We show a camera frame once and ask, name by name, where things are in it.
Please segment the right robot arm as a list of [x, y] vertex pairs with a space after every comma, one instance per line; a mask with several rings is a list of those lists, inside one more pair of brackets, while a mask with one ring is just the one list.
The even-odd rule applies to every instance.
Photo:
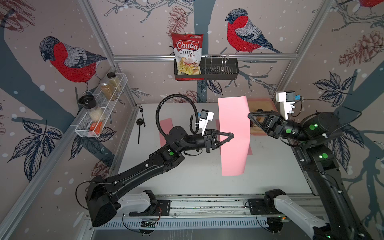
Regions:
[[328, 219], [309, 213], [282, 190], [266, 191], [264, 199], [249, 199], [253, 215], [286, 216], [313, 240], [370, 240], [372, 237], [358, 218], [336, 159], [336, 147], [328, 147], [342, 136], [342, 126], [332, 112], [315, 113], [301, 123], [286, 120], [275, 111], [248, 114], [251, 122], [275, 139], [298, 142], [292, 145], [302, 170], [307, 173]]

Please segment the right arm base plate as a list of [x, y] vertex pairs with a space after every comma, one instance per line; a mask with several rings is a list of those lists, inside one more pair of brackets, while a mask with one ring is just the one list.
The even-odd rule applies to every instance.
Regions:
[[286, 216], [279, 212], [274, 204], [266, 203], [264, 199], [248, 199], [245, 206], [250, 210], [251, 215]]

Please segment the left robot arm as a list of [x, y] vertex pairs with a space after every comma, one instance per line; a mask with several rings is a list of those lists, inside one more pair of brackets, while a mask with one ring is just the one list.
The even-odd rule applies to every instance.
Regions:
[[188, 135], [184, 128], [173, 127], [165, 136], [166, 144], [150, 154], [149, 159], [121, 174], [90, 181], [85, 200], [93, 227], [112, 220], [121, 207], [119, 200], [135, 187], [149, 179], [177, 167], [184, 159], [183, 152], [216, 150], [234, 138], [232, 133], [207, 130], [205, 135]]

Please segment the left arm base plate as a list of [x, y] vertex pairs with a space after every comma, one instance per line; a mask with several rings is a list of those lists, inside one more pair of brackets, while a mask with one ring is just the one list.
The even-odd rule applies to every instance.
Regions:
[[162, 217], [169, 216], [171, 201], [170, 200], [156, 200], [151, 202], [150, 206], [143, 212], [130, 212], [130, 217]]

